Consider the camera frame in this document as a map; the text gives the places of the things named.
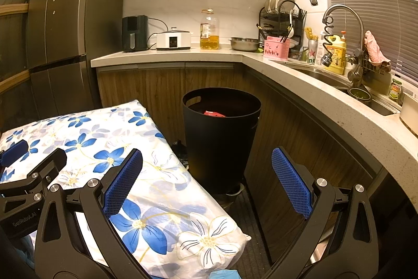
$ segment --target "floral fabric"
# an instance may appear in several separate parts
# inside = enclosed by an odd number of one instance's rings
[[[6,169],[1,182],[26,178],[59,147],[67,164],[51,185],[82,187],[120,165],[132,148],[141,151],[143,169],[110,221],[150,275],[203,279],[241,256],[249,237],[190,176],[138,101],[12,129],[3,133],[0,150],[21,139],[29,150]],[[106,264],[84,215],[77,218],[92,257]]]

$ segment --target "pink utensil holder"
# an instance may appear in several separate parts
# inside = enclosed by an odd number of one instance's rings
[[[290,41],[280,42],[281,37],[267,36],[264,41],[263,56],[273,60],[288,60]]]

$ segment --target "kitchen counter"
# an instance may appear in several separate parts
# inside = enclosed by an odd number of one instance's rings
[[[418,211],[418,138],[399,114],[382,116],[341,91],[258,53],[192,48],[176,52],[114,53],[92,67],[153,62],[241,62],[302,98],[363,145],[393,176]]]

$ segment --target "black trash can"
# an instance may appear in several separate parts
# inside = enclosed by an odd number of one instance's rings
[[[197,103],[186,105],[196,98]],[[206,111],[225,117],[208,116]],[[203,88],[183,96],[189,172],[210,194],[239,188],[260,111],[258,98],[237,89]]]

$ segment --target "cooking oil bottle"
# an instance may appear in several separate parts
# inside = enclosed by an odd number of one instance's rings
[[[347,43],[345,42],[346,32],[341,31],[341,33],[342,38],[338,35],[328,37],[328,39],[332,42],[332,45],[327,47],[332,53],[332,62],[329,67],[325,67],[325,69],[339,75],[344,74],[345,53],[347,50]]]
[[[213,9],[202,10],[200,21],[200,48],[204,50],[219,49],[219,20]]]

